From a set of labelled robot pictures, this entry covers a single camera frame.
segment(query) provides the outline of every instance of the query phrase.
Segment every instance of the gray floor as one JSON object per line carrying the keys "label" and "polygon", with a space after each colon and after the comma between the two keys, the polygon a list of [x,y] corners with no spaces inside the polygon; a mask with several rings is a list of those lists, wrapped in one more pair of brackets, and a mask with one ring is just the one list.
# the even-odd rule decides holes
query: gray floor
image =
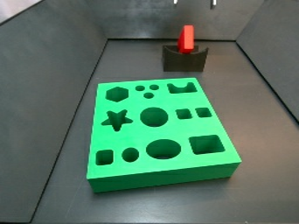
{"label": "gray floor", "polygon": [[[299,129],[232,42],[202,73],[164,73],[169,41],[108,41],[33,222],[299,222]],[[94,194],[85,180],[100,82],[197,77],[242,163],[230,178]]]}

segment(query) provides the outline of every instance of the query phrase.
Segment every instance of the green block side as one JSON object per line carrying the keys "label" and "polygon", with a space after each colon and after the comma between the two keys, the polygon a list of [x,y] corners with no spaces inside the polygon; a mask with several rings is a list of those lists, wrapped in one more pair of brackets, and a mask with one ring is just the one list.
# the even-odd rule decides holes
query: green block side
{"label": "green block side", "polygon": [[97,85],[86,175],[94,193],[225,178],[238,163],[194,78]]}

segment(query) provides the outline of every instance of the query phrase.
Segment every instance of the square hole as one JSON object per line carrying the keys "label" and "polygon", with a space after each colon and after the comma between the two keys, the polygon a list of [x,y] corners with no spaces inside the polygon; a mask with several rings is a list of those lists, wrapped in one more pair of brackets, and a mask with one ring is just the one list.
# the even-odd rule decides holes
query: square hole
{"label": "square hole", "polygon": [[194,155],[224,151],[218,136],[192,136],[189,143]]}
{"label": "square hole", "polygon": [[210,111],[208,108],[196,108],[194,110],[198,117],[210,117]]}
{"label": "square hole", "polygon": [[178,119],[190,119],[192,113],[186,108],[174,110]]}
{"label": "square hole", "polygon": [[96,155],[97,165],[110,165],[113,163],[113,151],[100,150]]}

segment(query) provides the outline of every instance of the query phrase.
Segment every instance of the circle hole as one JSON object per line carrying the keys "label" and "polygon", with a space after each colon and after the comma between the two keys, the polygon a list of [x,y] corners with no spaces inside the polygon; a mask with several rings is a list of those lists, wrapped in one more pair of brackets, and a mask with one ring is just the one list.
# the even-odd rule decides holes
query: circle hole
{"label": "circle hole", "polygon": [[146,108],[140,114],[140,120],[149,127],[160,127],[166,123],[168,115],[160,108]]}
{"label": "circle hole", "polygon": [[154,95],[152,93],[145,93],[144,94],[145,99],[152,99],[153,97],[154,97]]}
{"label": "circle hole", "polygon": [[157,90],[157,89],[158,89],[158,86],[157,86],[157,85],[150,85],[149,88],[150,88],[152,90]]}
{"label": "circle hole", "polygon": [[144,87],[144,86],[136,86],[136,87],[134,87],[134,90],[136,90],[136,91],[144,91],[144,90],[145,90],[145,87]]}
{"label": "circle hole", "polygon": [[180,154],[181,146],[173,140],[160,139],[146,145],[145,152],[152,158],[169,159]]}
{"label": "circle hole", "polygon": [[128,163],[132,163],[137,160],[138,158],[138,151],[137,149],[134,148],[126,148],[124,151],[122,151],[122,159],[128,162]]}

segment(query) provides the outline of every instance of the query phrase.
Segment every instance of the black holder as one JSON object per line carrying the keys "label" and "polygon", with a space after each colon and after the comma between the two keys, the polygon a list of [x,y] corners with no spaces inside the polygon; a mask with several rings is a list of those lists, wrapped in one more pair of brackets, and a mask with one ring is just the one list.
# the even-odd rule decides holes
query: black holder
{"label": "black holder", "polygon": [[189,54],[180,53],[176,45],[162,46],[162,70],[165,72],[201,72],[209,48],[198,52],[193,47]]}

